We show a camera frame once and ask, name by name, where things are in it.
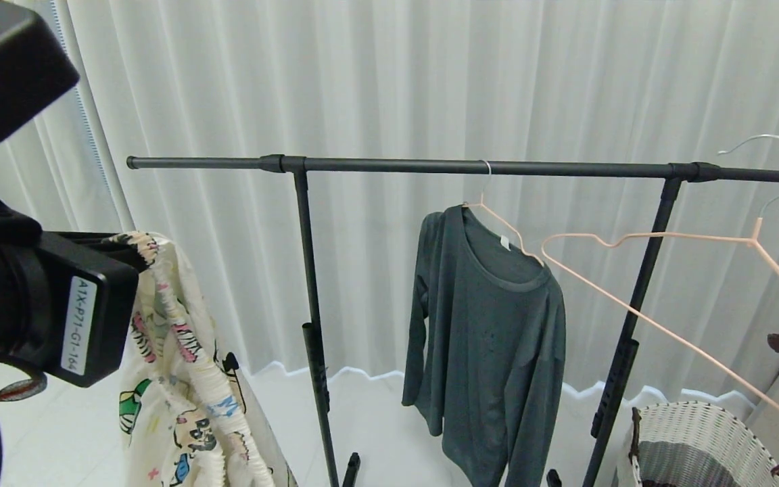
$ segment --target white garment with cartoon print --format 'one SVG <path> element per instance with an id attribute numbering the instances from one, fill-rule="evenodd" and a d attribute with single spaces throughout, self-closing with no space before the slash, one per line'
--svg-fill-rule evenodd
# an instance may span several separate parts
<path id="1" fill-rule="evenodd" d="M 165 237 L 112 237 L 138 250 L 120 429 L 127 487 L 295 487 L 266 416 L 214 322 L 182 250 Z"/>

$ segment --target dark green shirt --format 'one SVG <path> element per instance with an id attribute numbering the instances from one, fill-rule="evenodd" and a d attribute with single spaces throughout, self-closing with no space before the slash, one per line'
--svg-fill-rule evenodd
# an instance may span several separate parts
<path id="1" fill-rule="evenodd" d="M 561 395 L 561 289 L 510 248 L 462 206 L 420 230 L 402 404 L 474 487 L 540 484 Z"/>

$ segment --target wicker basket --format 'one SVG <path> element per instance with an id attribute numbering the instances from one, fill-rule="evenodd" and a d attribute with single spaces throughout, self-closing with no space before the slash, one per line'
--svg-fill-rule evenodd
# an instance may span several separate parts
<path id="1" fill-rule="evenodd" d="M 779 487 L 779 464 L 727 410 L 703 402 L 633 408 L 618 487 Z"/>

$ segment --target black metal clothes rack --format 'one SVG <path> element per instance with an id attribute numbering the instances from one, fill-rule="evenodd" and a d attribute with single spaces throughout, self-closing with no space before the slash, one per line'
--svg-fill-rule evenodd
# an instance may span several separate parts
<path id="1" fill-rule="evenodd" d="M 292 172 L 300 213 L 300 233 L 302 251 L 306 263 L 306 286 L 311 321 L 303 325 L 306 339 L 306 354 L 311 372 L 314 401 L 321 425 L 321 438 L 324 454 L 327 457 L 331 487 L 338 487 L 338 473 L 329 425 L 330 397 L 327 389 L 327 365 L 324 359 L 324 346 L 321 332 L 321 309 L 318 305 L 318 281 L 314 269 L 314 249 L 312 243 L 312 221 L 308 205 L 308 178 L 311 170 L 323 172 L 417 172 L 444 173 L 445 175 L 482 175 L 485 172 L 481 160 L 388 160 L 387 158 L 305 158 L 285 155 L 268 155 L 260 158 L 140 158 L 129 157 L 128 167 L 144 168 L 188 168 L 188 169 L 262 169 L 269 172 Z M 531 176 L 567 176 L 590 178 L 645 178 L 663 179 L 661 200 L 651 231 L 665 231 L 671 210 L 678 198 L 681 183 L 701 183 L 706 181 L 733 180 L 779 183 L 779 170 L 735 169 L 720 167 L 706 162 L 670 163 L 670 164 L 609 164 L 609 163 L 572 163 L 572 162 L 517 162 L 489 161 L 493 175 L 531 175 Z M 645 254 L 639 268 L 639 277 L 630 306 L 641 309 L 645 300 L 648 284 L 661 249 L 662 237 L 649 238 Z M 591 436 L 596 438 L 591 453 L 583 487 L 593 487 L 603 454 L 609 443 L 615 425 L 615 417 L 621 406 L 621 398 L 627 388 L 630 371 L 639 349 L 639 342 L 633 339 L 637 316 L 627 313 L 621 329 L 618 345 L 609 368 L 609 376 L 603 390 L 597 412 L 591 425 Z M 356 483 L 360 459 L 358 453 L 350 455 L 343 487 L 353 487 Z M 551 487 L 561 484 L 557 472 L 550 471 L 546 476 Z"/>

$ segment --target clothes hanger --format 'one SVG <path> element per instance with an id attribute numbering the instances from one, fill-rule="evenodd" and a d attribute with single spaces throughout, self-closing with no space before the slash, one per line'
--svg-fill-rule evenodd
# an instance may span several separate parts
<path id="1" fill-rule="evenodd" d="M 754 135 L 751 138 L 745 139 L 745 141 L 741 142 L 740 144 L 736 145 L 736 147 L 733 147 L 732 149 L 728 151 L 720 151 L 717 154 L 723 155 L 723 154 L 729 154 L 730 152 L 738 149 L 741 147 L 741 145 L 744 145 L 745 143 L 749 141 L 753 141 L 754 139 L 776 139 L 779 141 L 779 135 L 770 135 L 769 133 L 762 133 L 761 135 Z M 632 308 L 627 302 L 622 301 L 621 299 L 615 297 L 612 295 L 612 293 L 609 293 L 609 291 L 603 289 L 602 287 L 598 286 L 597 284 L 594 284 L 592 281 L 588 280 L 585 277 L 582 277 L 581 274 L 573 271 L 573 269 L 570 269 L 563 263 L 560 263 L 556 259 L 554 259 L 552 256 L 546 252 L 546 244 L 549 243 L 552 240 L 556 240 L 559 238 L 567 238 L 567 237 L 574 237 L 574 238 L 590 238 L 596 241 L 601 246 L 609 247 L 609 249 L 614 249 L 617 246 L 620 246 L 624 241 L 630 240 L 631 238 L 641 238 L 641 237 L 679 237 L 679 238 L 690 238 L 690 239 L 696 239 L 696 240 L 710 240 L 710 241 L 729 241 L 730 243 L 734 244 L 746 244 L 746 246 L 751 247 L 754 250 L 757 250 L 757 253 L 761 256 L 763 261 L 767 263 L 767 265 L 770 266 L 770 268 L 775 271 L 775 274 L 777 274 L 777 277 L 779 277 L 779 265 L 777 262 L 771 258 L 769 253 L 766 252 L 763 246 L 759 243 L 758 237 L 759 232 L 761 230 L 761 224 L 763 224 L 763 213 L 771 204 L 772 202 L 779 200 L 779 195 L 772 198 L 768 203 L 764 204 L 761 207 L 761 210 L 759 212 L 759 216 L 757 218 L 757 221 L 755 221 L 753 231 L 750 237 L 717 237 L 716 235 L 695 235 L 695 234 L 688 234 L 688 233 L 679 233 L 674 231 L 658 231 L 658 232 L 646 232 L 646 233 L 628 233 L 627 235 L 624 235 L 624 237 L 621 237 L 616 241 L 615 243 L 607 243 L 606 241 L 603 241 L 602 238 L 598 237 L 597 235 L 594 235 L 593 233 L 562 233 L 558 235 L 551 235 L 551 237 L 546 238 L 543 241 L 543 244 L 540 247 L 541 253 L 543 253 L 543 256 L 548 259 L 550 262 L 553 262 L 554 265 L 559 266 L 559 268 L 563 269 L 564 271 L 569 272 L 569 274 L 574 275 L 574 277 L 578 278 L 582 281 L 582 283 L 588 284 L 588 286 L 593 287 L 597 291 L 599 291 L 604 296 L 608 297 L 609 299 L 612 299 L 612 301 L 618 303 L 618 305 L 621 305 L 622 308 L 627 309 L 627 311 L 632 312 L 637 317 L 640 317 L 643 321 L 646 321 L 646 323 L 652 325 L 653 327 L 656 327 L 656 329 L 661 330 L 663 333 L 666 333 L 668 336 L 673 338 L 674 340 L 677 340 L 681 345 L 686 346 L 692 351 L 695 351 L 697 354 L 701 355 L 705 360 L 710 361 L 710 363 L 714 364 L 717 368 L 721 369 L 732 377 L 732 379 L 735 379 L 738 383 L 740 383 L 742 386 L 745 386 L 750 391 L 752 391 L 757 397 L 759 397 L 762 401 L 765 403 L 768 403 L 771 407 L 774 407 L 777 411 L 779 411 L 779 403 L 777 403 L 775 400 L 772 400 L 768 395 L 764 394 L 764 392 L 760 391 L 759 389 L 755 388 L 754 385 L 749 383 L 745 378 L 742 378 L 737 373 L 732 372 L 732 370 L 727 367 L 726 365 L 720 363 L 716 358 L 712 357 L 710 354 L 707 354 L 704 350 L 699 348 L 698 346 L 693 345 L 688 340 L 685 340 L 684 338 L 680 337 L 676 333 L 674 333 L 672 330 L 668 329 L 667 327 L 664 327 L 662 324 L 659 324 L 657 321 L 652 320 L 651 318 L 647 317 L 646 315 L 642 314 L 642 312 L 637 311 L 636 309 Z"/>
<path id="2" fill-rule="evenodd" d="M 487 178 L 486 179 L 486 184 L 483 185 L 483 190 L 479 192 L 479 203 L 470 204 L 470 203 L 467 203 L 467 201 L 466 201 L 463 204 L 463 207 L 465 207 L 465 208 L 482 208 L 483 210 L 486 210 L 486 212 L 488 212 L 490 215 L 494 216 L 494 218 L 497 218 L 498 221 L 500 221 L 502 224 L 504 224 L 504 226 L 506 226 L 511 231 L 513 231 L 513 233 L 516 234 L 516 237 L 519 238 L 519 251 L 522 252 L 523 255 L 529 256 L 529 258 L 536 259 L 537 262 L 540 262 L 540 266 L 541 267 L 545 267 L 545 264 L 543 263 L 543 261 L 540 258 L 538 258 L 538 256 L 536 254 L 532 254 L 531 252 L 528 252 L 527 250 L 525 250 L 525 242 L 522 240 L 522 234 L 519 233 L 519 231 L 516 230 L 515 227 L 510 225 L 509 222 L 507 222 L 506 220 L 501 218 L 501 216 L 498 215 L 498 213 L 492 212 L 492 209 L 489 208 L 488 206 L 486 206 L 486 203 L 485 203 L 486 188 L 488 188 L 489 183 L 492 182 L 492 165 L 489 164 L 489 161 L 487 161 L 487 160 L 482 160 L 482 161 L 486 163 L 486 167 L 488 167 L 488 169 L 489 169 L 489 175 L 486 177 Z"/>

